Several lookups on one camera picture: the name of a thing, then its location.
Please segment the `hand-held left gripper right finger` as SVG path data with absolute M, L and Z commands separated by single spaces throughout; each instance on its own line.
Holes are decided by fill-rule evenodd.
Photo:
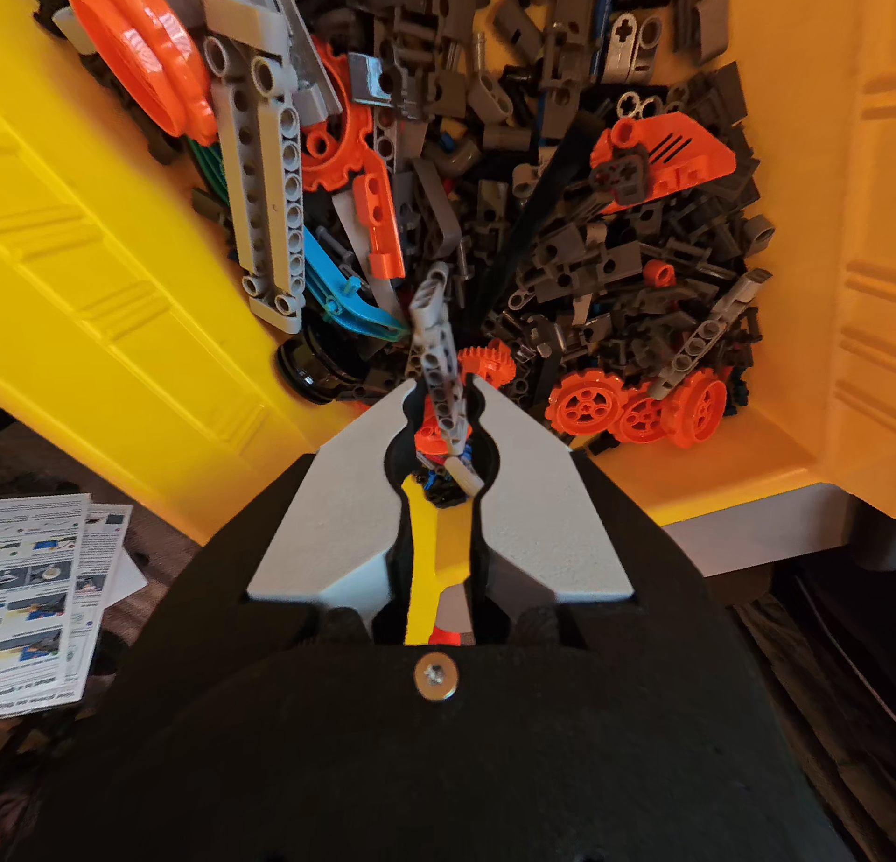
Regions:
M 534 608 L 628 601 L 634 588 L 570 449 L 484 378 L 470 377 L 470 614 L 503 642 Z

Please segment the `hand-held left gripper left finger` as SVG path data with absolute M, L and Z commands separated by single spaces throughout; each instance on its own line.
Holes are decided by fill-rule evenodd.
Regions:
M 322 445 L 248 584 L 258 601 L 355 610 L 404 644 L 413 540 L 402 483 L 416 467 L 420 381 L 408 379 Z

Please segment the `light grey holed beam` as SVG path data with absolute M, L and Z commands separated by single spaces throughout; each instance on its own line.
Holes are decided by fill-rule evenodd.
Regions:
M 444 466 L 463 491 L 475 498 L 484 483 L 462 458 L 469 422 L 445 299 L 450 277 L 450 266 L 437 261 L 418 286 L 409 305 L 412 348 L 420 360 L 437 430 L 445 445 L 447 459 Z

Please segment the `yellow plastic bin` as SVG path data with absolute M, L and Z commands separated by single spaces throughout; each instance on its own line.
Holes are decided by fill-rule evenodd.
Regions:
M 73 47 L 2 0 L 2 406 L 196 540 L 349 411 L 273 375 L 220 237 Z M 730 0 L 764 340 L 708 450 L 599 466 L 654 520 L 815 482 L 894 511 L 894 0 Z

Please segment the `orange sprocket wheel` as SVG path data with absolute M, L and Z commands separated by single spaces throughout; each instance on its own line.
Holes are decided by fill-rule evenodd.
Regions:
M 618 442 L 652 443 L 666 437 L 663 426 L 665 399 L 650 395 L 651 381 L 632 387 L 616 421 L 609 432 Z
M 570 373 L 554 386 L 545 416 L 559 433 L 594 435 L 620 418 L 628 397 L 620 376 L 592 367 Z
M 203 146 L 218 138 L 210 77 L 165 0 L 69 0 L 99 55 L 166 133 Z
M 660 424 L 670 442 L 686 449 L 714 435 L 726 405 L 725 383 L 711 368 L 700 368 L 662 401 Z

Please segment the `black toy wheel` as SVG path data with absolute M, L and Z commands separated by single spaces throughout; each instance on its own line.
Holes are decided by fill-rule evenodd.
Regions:
M 314 313 L 304 315 L 300 332 L 277 348 L 274 362 L 294 392 L 318 405 L 363 385 L 370 371 L 345 332 Z

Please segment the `orange toothed gear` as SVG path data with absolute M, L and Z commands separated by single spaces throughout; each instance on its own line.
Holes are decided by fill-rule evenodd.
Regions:
M 508 385 L 516 377 L 517 365 L 510 348 L 501 340 L 490 340 L 485 347 L 467 347 L 458 352 L 462 381 L 478 375 L 495 388 Z

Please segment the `blue brick separator tool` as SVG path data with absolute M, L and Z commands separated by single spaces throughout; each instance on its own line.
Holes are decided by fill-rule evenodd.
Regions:
M 404 323 L 359 296 L 360 278 L 343 274 L 307 227 L 303 234 L 307 290 L 326 319 L 352 333 L 384 341 L 399 341 L 408 335 Z

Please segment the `printed paper sheet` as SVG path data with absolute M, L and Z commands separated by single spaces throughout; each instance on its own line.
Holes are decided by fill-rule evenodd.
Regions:
M 82 699 L 105 610 L 146 584 L 131 505 L 88 494 L 1 501 L 1 718 Z

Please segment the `orange winged panel piece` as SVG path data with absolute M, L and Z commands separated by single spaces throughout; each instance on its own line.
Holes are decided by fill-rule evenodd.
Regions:
M 732 174 L 736 157 L 691 117 L 624 117 L 606 129 L 589 157 L 589 182 L 612 201 L 606 213 L 693 188 Z

